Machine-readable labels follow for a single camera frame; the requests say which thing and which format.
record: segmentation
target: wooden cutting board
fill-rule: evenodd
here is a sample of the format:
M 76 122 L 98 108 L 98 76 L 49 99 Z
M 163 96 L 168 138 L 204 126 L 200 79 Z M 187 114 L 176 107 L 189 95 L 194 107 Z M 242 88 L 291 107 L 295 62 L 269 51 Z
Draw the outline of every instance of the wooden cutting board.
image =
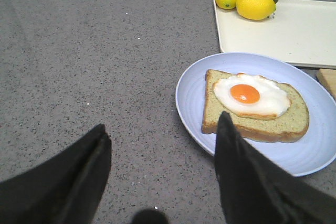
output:
M 336 70 L 321 68 L 317 72 L 317 78 L 336 100 Z

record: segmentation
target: plate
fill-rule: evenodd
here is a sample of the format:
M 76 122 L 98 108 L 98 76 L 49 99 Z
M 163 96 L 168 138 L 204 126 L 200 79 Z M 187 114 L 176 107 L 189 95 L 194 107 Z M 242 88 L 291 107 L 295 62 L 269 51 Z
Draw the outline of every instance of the plate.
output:
M 221 52 L 251 52 L 294 66 L 336 69 L 335 2 L 279 0 L 275 18 L 262 21 L 245 19 L 236 9 L 220 9 L 215 0 L 213 4 Z
M 294 143 L 262 143 L 246 139 L 254 148 L 294 176 L 317 172 L 336 158 L 336 103 L 317 81 L 298 68 L 275 58 L 245 52 L 205 57 L 181 75 L 176 87 L 176 107 L 193 139 L 214 155 L 216 134 L 201 132 L 205 73 L 217 69 L 230 73 L 260 74 L 291 84 L 305 100 L 310 122 L 307 133 Z

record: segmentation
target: light blue plate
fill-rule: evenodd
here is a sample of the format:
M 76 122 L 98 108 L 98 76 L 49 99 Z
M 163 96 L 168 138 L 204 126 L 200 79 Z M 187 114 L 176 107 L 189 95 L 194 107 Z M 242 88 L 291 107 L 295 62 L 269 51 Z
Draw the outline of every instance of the light blue plate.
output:
M 291 84 L 302 95 L 309 109 L 307 133 L 294 143 L 262 143 L 246 139 L 252 146 L 294 176 L 317 172 L 336 158 L 336 103 L 317 81 L 296 67 L 258 54 L 229 52 L 205 57 L 180 77 L 176 87 L 176 107 L 194 140 L 214 155 L 216 134 L 201 132 L 205 73 L 216 69 L 230 73 L 262 75 Z

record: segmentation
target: countertop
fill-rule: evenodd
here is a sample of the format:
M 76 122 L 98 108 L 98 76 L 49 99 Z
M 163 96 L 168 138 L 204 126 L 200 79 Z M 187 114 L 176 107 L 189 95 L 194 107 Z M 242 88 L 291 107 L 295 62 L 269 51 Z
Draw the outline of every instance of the countertop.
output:
M 220 52 L 212 0 L 0 0 L 0 17 L 1 181 L 103 123 L 112 166 L 92 223 L 145 207 L 225 223 L 213 158 L 174 97 L 188 66 Z M 336 197 L 336 162 L 300 179 Z

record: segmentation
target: egg white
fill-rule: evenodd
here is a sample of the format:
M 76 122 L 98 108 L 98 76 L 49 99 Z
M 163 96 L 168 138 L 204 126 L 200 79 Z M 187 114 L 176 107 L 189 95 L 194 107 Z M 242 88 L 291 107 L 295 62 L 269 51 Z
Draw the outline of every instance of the egg white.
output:
M 231 95 L 231 87 L 247 84 L 258 90 L 260 99 L 255 103 L 242 103 Z M 239 73 L 226 79 L 219 79 L 213 85 L 213 91 L 222 105 L 238 116 L 256 119 L 274 119 L 283 115 L 290 107 L 287 93 L 274 81 L 263 76 L 251 76 Z

